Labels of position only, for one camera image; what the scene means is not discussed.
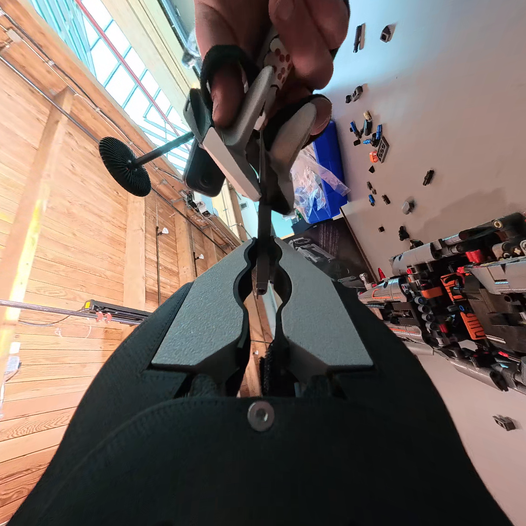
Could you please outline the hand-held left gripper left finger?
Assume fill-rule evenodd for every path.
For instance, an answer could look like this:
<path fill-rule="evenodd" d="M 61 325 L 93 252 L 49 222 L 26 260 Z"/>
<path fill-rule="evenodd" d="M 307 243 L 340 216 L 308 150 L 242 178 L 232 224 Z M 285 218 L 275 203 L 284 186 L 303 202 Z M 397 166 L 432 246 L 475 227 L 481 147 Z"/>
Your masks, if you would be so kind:
<path fill-rule="evenodd" d="M 253 292 L 257 240 L 243 243 L 190 284 L 151 365 L 240 387 L 250 357 L 245 299 Z"/>

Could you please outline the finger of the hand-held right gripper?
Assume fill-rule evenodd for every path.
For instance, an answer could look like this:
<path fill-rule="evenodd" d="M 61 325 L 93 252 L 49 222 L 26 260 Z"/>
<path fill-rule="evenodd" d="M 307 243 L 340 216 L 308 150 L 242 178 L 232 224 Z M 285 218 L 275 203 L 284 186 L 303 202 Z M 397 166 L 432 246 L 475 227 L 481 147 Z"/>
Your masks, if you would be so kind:
<path fill-rule="evenodd" d="M 291 169 L 311 135 L 316 115 L 314 104 L 303 105 L 281 126 L 270 151 L 265 151 L 265 204 L 279 214 L 288 215 L 293 211 Z"/>
<path fill-rule="evenodd" d="M 252 201 L 261 198 L 256 171 L 247 159 L 247 147 L 254 131 L 261 131 L 267 119 L 269 103 L 275 100 L 275 71 L 265 66 L 241 104 L 237 118 L 229 127 L 213 119 L 202 146 L 220 168 L 234 189 Z"/>

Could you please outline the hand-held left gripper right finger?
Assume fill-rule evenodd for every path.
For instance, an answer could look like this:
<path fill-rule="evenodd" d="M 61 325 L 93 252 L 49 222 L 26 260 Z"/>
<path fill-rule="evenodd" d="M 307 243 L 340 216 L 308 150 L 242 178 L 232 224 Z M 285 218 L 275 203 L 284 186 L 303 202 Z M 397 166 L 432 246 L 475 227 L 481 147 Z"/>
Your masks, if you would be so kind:
<path fill-rule="evenodd" d="M 275 240 L 275 290 L 282 304 L 269 347 L 269 379 L 369 371 L 373 361 L 336 283 L 283 240 Z"/>

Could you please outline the long grey lego panel assembly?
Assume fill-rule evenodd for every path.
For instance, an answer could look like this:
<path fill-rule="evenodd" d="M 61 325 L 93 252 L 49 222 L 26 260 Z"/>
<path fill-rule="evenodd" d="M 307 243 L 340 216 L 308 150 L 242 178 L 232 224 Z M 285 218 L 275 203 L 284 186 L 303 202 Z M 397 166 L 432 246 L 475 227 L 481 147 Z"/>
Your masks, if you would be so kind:
<path fill-rule="evenodd" d="M 258 207 L 258 233 L 257 233 L 257 258 L 256 258 L 256 294 L 257 297 L 265 295 L 269 284 L 273 283 L 275 276 L 275 249 L 274 239 L 271 235 L 271 180 L 267 162 L 267 151 L 264 142 L 264 132 L 259 135 L 259 183 L 261 198 Z"/>

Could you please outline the grey lego car model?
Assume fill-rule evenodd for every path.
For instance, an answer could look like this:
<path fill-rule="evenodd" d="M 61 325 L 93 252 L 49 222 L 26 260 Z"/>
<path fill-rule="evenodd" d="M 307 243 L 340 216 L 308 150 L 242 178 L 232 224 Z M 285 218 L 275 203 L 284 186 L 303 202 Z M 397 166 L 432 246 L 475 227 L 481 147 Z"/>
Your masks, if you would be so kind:
<path fill-rule="evenodd" d="M 525 212 L 391 257 L 391 276 L 354 290 L 399 339 L 426 345 L 457 371 L 525 394 Z"/>

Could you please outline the lego set box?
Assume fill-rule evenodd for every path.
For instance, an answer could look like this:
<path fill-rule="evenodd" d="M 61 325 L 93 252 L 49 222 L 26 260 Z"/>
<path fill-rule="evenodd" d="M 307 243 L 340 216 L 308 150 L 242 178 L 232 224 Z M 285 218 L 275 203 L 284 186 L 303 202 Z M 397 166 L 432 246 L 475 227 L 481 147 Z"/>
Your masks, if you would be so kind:
<path fill-rule="evenodd" d="M 378 276 L 358 247 L 344 219 L 326 220 L 313 225 L 300 222 L 284 242 L 333 280 L 366 273 L 371 281 Z"/>

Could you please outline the scattered loose lego pieces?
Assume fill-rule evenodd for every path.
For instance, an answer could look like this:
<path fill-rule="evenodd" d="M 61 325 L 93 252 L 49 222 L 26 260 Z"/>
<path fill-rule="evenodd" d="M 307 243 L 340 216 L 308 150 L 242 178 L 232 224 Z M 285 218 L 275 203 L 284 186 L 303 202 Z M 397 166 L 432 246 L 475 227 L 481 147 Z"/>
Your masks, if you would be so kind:
<path fill-rule="evenodd" d="M 363 44 L 363 37 L 365 36 L 365 24 L 361 24 L 357 26 L 354 43 L 353 43 L 353 52 L 357 53 L 359 49 L 362 49 Z M 380 35 L 380 39 L 382 42 L 388 42 L 391 39 L 392 33 L 390 26 L 386 26 Z M 345 97 L 345 103 L 349 104 L 351 102 L 357 101 L 363 94 L 363 86 L 357 86 L 355 90 L 352 92 L 352 94 L 346 95 Z M 372 133 L 372 125 L 373 125 L 373 119 L 369 111 L 364 112 L 364 125 L 359 130 L 354 122 L 350 124 L 350 131 L 356 136 L 356 140 L 353 142 L 354 146 L 358 146 L 361 144 L 362 137 L 369 137 L 368 139 L 365 139 L 363 141 L 363 144 L 368 144 L 373 148 L 373 151 L 370 152 L 369 157 L 371 163 L 382 163 L 385 161 L 387 152 L 389 150 L 389 145 L 387 140 L 385 139 L 385 136 L 383 135 L 383 128 L 382 124 L 378 124 L 376 131 Z M 423 180 L 423 186 L 428 186 L 434 178 L 435 171 L 433 169 L 429 170 Z M 409 214 L 414 209 L 414 202 L 413 201 L 406 201 L 404 203 L 404 206 L 402 208 L 402 211 L 404 214 Z M 409 234 L 406 231 L 405 227 L 401 226 L 399 229 L 399 239 L 401 241 L 404 241 L 406 239 L 409 239 Z M 419 246 L 422 246 L 423 243 L 418 240 L 411 240 L 410 241 L 411 248 L 416 248 Z"/>

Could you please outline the person's right hand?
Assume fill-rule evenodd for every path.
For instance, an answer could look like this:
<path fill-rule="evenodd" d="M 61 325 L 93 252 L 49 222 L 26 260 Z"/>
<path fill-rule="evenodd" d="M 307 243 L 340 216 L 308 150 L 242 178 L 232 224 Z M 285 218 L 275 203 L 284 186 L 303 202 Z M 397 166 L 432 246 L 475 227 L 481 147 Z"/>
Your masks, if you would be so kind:
<path fill-rule="evenodd" d="M 205 57 L 216 45 L 234 45 L 256 60 L 272 26 L 293 63 L 293 72 L 269 115 L 297 103 L 328 84 L 331 52 L 344 42 L 347 1 L 194 1 L 195 31 Z"/>

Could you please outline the blue plastic bin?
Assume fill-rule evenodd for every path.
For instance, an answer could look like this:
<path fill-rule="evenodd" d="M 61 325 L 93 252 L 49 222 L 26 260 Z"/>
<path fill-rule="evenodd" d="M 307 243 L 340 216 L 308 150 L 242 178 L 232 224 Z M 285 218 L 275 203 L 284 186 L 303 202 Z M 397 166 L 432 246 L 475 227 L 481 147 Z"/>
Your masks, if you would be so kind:
<path fill-rule="evenodd" d="M 322 133 L 322 135 L 315 139 L 311 143 L 311 145 L 313 145 L 313 148 L 315 148 L 318 161 L 325 165 L 326 168 L 334 168 L 337 164 L 341 165 L 341 179 L 345 183 L 343 164 L 341 160 L 337 128 L 335 123 L 330 122 L 328 127 Z"/>

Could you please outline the pile of clear plastic bags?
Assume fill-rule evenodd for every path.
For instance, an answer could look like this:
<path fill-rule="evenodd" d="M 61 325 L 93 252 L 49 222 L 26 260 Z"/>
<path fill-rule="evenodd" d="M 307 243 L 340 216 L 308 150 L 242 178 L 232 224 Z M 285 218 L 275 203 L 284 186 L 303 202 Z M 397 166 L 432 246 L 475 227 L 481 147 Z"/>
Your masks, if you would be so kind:
<path fill-rule="evenodd" d="M 309 224 L 333 219 L 347 203 L 349 188 L 341 179 L 341 165 L 326 168 L 309 145 L 300 151 L 291 168 L 294 206 Z"/>

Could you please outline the black floor lamp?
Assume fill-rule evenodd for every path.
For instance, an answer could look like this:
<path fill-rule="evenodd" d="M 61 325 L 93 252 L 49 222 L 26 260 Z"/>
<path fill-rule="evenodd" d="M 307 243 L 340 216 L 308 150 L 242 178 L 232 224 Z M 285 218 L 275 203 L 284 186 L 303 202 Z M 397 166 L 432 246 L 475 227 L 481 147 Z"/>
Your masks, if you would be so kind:
<path fill-rule="evenodd" d="M 136 157 L 123 141 L 108 136 L 99 141 L 98 150 L 107 171 L 124 190 L 137 197 L 146 197 L 151 191 L 151 182 L 144 165 L 188 143 L 193 138 L 194 134 L 188 132 Z"/>

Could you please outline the black ceiling rail fixture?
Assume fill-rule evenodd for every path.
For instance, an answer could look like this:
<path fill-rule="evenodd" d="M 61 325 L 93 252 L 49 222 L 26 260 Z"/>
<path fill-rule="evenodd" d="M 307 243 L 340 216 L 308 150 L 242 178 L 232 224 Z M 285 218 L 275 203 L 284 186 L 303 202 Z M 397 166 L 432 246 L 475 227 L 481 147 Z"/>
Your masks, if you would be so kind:
<path fill-rule="evenodd" d="M 95 314 L 98 321 L 114 321 L 123 325 L 139 325 L 151 315 L 148 311 L 109 304 L 94 299 L 87 300 L 80 311 Z"/>

